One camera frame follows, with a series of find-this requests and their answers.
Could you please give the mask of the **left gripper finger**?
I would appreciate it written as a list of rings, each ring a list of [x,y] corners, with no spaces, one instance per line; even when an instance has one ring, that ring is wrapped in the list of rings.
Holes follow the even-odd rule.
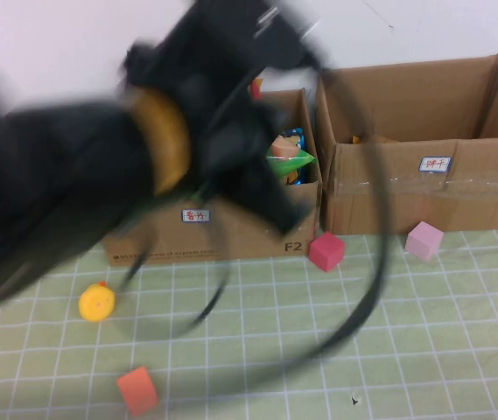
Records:
[[[270,224],[300,224],[309,214],[309,205],[294,200],[269,165],[261,165],[259,170],[253,199],[255,211]]]
[[[230,200],[267,222],[281,235],[295,228],[295,203],[274,178],[235,182],[230,187]]]

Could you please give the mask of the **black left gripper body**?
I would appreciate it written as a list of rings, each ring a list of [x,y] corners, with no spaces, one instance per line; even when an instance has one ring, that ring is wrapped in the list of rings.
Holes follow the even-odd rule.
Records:
[[[282,128],[284,112],[254,93],[255,82],[251,75],[229,80],[195,73],[186,79],[189,195],[227,196],[272,182],[265,155]]]

